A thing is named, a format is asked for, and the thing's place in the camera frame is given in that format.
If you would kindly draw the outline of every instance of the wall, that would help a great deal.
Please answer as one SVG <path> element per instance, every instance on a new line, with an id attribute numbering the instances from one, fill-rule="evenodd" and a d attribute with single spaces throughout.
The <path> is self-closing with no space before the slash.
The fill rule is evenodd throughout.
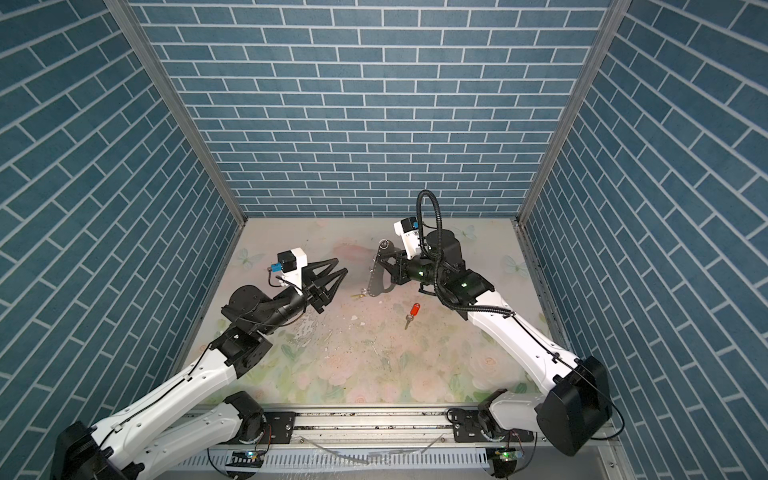
<path id="1" fill-rule="evenodd" d="M 100 0 L 0 11 L 0 478 L 35 478 L 166 378 L 235 226 Z"/>
<path id="2" fill-rule="evenodd" d="M 530 231 L 638 478 L 766 478 L 768 4 L 634 0 Z"/>
<path id="3" fill-rule="evenodd" d="M 257 3 L 131 3 L 249 216 L 510 217 L 609 0 Z"/>

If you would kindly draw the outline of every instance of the robotic arm link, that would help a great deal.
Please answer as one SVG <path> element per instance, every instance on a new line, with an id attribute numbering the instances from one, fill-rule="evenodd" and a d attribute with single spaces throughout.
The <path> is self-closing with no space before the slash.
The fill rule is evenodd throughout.
<path id="1" fill-rule="evenodd" d="M 261 406 L 245 392 L 225 398 L 205 415 L 166 430 L 197 403 L 252 369 L 270 350 L 265 335 L 297 321 L 308 306 L 329 305 L 347 274 L 333 258 L 307 263 L 295 248 L 270 267 L 286 289 L 270 298 L 242 286 L 221 309 L 231 321 L 195 362 L 128 407 L 88 428 L 70 425 L 57 438 L 53 480 L 151 480 L 202 449 L 236 439 L 253 444 L 265 433 Z"/>
<path id="2" fill-rule="evenodd" d="M 424 197 L 432 202 L 435 213 L 434 230 L 427 235 L 422 219 Z M 609 420 L 611 407 L 615 408 L 605 367 L 593 356 L 581 360 L 557 345 L 519 316 L 486 278 L 466 268 L 461 244 L 452 231 L 443 229 L 440 207 L 431 191 L 419 192 L 416 217 L 396 222 L 394 227 L 405 249 L 397 250 L 389 240 L 380 242 L 369 294 L 389 292 L 395 285 L 414 280 L 419 292 L 437 296 L 444 306 L 485 331 L 525 368 L 543 394 L 497 391 L 478 406 L 483 434 L 488 439 L 503 439 L 512 429 L 541 432 L 561 452 L 575 455 Z M 388 288 L 383 286 L 385 271 L 390 275 Z M 622 425 L 605 439 L 623 429 Z"/>

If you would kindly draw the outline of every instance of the scratched table surface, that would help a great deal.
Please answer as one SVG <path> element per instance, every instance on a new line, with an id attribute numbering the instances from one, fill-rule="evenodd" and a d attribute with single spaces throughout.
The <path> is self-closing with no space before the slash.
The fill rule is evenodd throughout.
<path id="1" fill-rule="evenodd" d="M 297 323 L 267 338 L 274 345 L 246 375 L 204 403 L 245 390 L 262 404 L 402 404 L 478 402 L 497 388 L 535 392 L 523 368 L 490 336 L 414 282 L 377 297 L 355 297 L 368 286 L 381 239 L 402 248 L 399 219 L 252 219 L 244 228 L 192 343 L 187 363 L 228 325 L 221 314 L 234 290 L 256 285 L 269 296 L 267 267 L 278 252 L 301 247 L 309 262 L 339 258 L 349 274 L 334 301 L 311 307 Z M 549 330 L 510 220 L 445 219 L 461 241 L 467 267 L 493 283 L 507 302 L 545 334 Z M 405 329 L 406 314 L 420 303 Z"/>

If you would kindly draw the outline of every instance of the blue brick wall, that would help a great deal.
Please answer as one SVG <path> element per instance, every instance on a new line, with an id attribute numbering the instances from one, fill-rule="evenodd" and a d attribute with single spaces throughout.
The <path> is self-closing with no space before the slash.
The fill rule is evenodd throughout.
<path id="1" fill-rule="evenodd" d="M 510 217 L 609 0 L 132 2 L 258 216 Z"/>
<path id="2" fill-rule="evenodd" d="M 530 219 L 638 478 L 768 478 L 767 26 L 634 0 Z"/>
<path id="3" fill-rule="evenodd" d="M 235 225 L 101 0 L 0 12 L 0 478 L 34 478 L 170 373 Z"/>

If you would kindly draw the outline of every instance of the aluminum corner post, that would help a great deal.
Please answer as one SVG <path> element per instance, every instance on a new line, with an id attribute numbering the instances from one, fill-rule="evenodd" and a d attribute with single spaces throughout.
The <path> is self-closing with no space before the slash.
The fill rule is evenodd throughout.
<path id="1" fill-rule="evenodd" d="M 221 170 L 216 165 L 216 160 L 208 149 L 203 136 L 200 135 L 200 131 L 197 129 L 186 107 L 184 107 L 176 87 L 170 81 L 170 77 L 157 56 L 157 52 L 152 47 L 147 33 L 141 27 L 138 17 L 127 0 L 104 0 L 104 3 L 120 27 L 123 35 L 125 35 L 126 40 L 128 40 L 128 44 L 133 48 L 139 61 L 144 66 L 144 70 L 168 107 L 170 114 L 174 116 L 179 124 L 184 137 L 190 142 L 192 150 L 210 176 L 216 190 L 224 199 L 237 224 L 242 227 L 245 225 L 246 215 L 224 176 L 221 174 Z"/>
<path id="2" fill-rule="evenodd" d="M 533 177 L 533 182 L 531 183 L 531 188 L 528 190 L 528 195 L 525 196 L 522 207 L 520 207 L 518 222 L 521 225 L 525 225 L 533 212 L 533 207 L 536 204 L 536 200 L 538 200 L 538 196 L 541 194 L 541 189 L 544 188 L 544 184 L 546 183 L 550 172 L 552 172 L 554 163 L 558 159 L 558 155 L 563 148 L 566 137 L 568 137 L 568 132 L 571 131 L 571 127 L 573 127 L 574 121 L 576 121 L 576 115 L 581 109 L 581 105 L 584 103 L 587 93 L 589 93 L 589 87 L 592 86 L 592 82 L 595 77 L 598 76 L 600 65 L 602 65 L 603 60 L 605 59 L 608 48 L 611 46 L 611 42 L 614 40 L 616 31 L 618 30 L 621 21 L 624 19 L 624 14 L 627 13 L 627 9 L 631 2 L 632 0 L 613 0 L 611 6 L 609 6 L 608 10 L 605 12 L 603 21 L 600 24 L 600 29 L 598 30 L 598 35 L 594 39 L 592 48 L 589 49 L 587 60 L 584 61 L 584 67 L 579 73 L 576 85 L 574 85 L 571 96 L 568 97 L 568 102 L 565 104 L 565 108 L 563 108 L 563 113 L 560 116 L 558 126 L 554 130 L 549 145 L 547 146 L 547 150 L 541 159 L 541 164 L 539 164 L 538 169 L 536 170 L 536 175 Z"/>

